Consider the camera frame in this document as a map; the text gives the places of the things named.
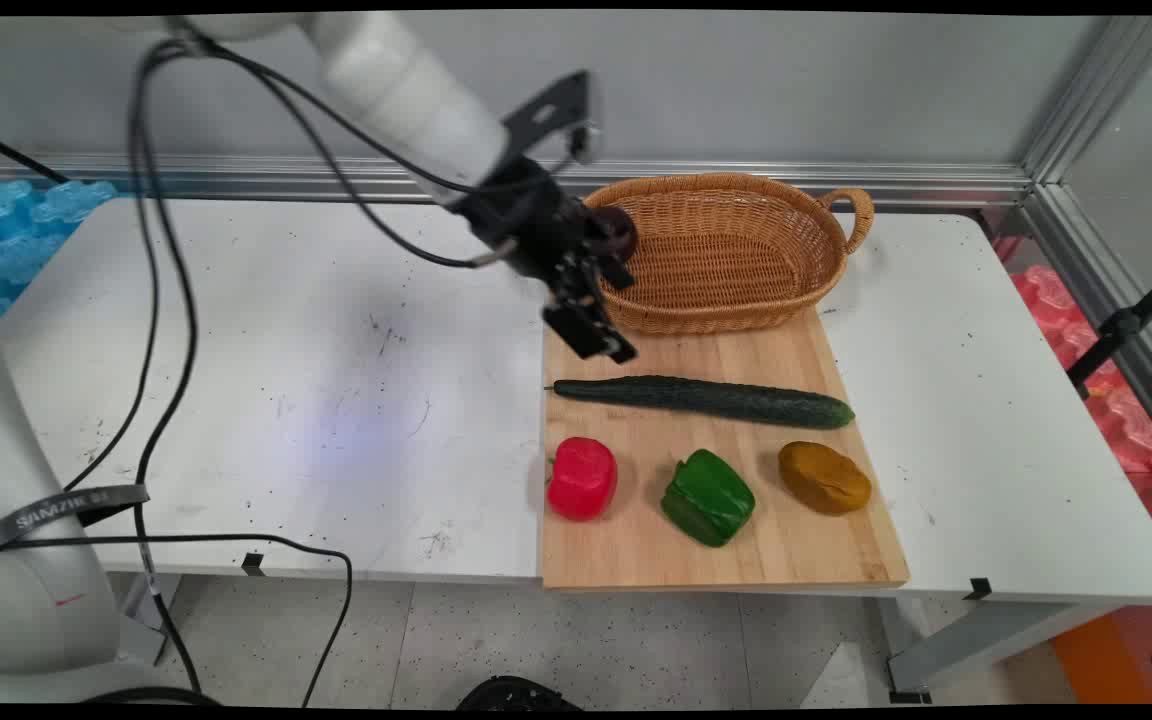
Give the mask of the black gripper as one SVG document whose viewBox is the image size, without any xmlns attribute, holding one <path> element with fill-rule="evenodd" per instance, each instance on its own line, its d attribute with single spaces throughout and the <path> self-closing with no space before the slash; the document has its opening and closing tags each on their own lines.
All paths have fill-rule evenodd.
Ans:
<svg viewBox="0 0 1152 720">
<path fill-rule="evenodd" d="M 488 190 L 493 183 L 500 185 L 495 191 Z M 488 177 L 488 184 L 454 202 L 454 214 L 486 247 L 460 265 L 479 270 L 505 263 L 520 275 L 541 281 L 550 291 L 541 319 L 579 359 L 605 356 L 617 364 L 636 359 L 637 348 L 605 310 L 600 286 L 626 290 L 635 278 L 616 252 L 602 251 L 605 223 L 594 211 L 529 158 L 513 159 Z"/>
</svg>

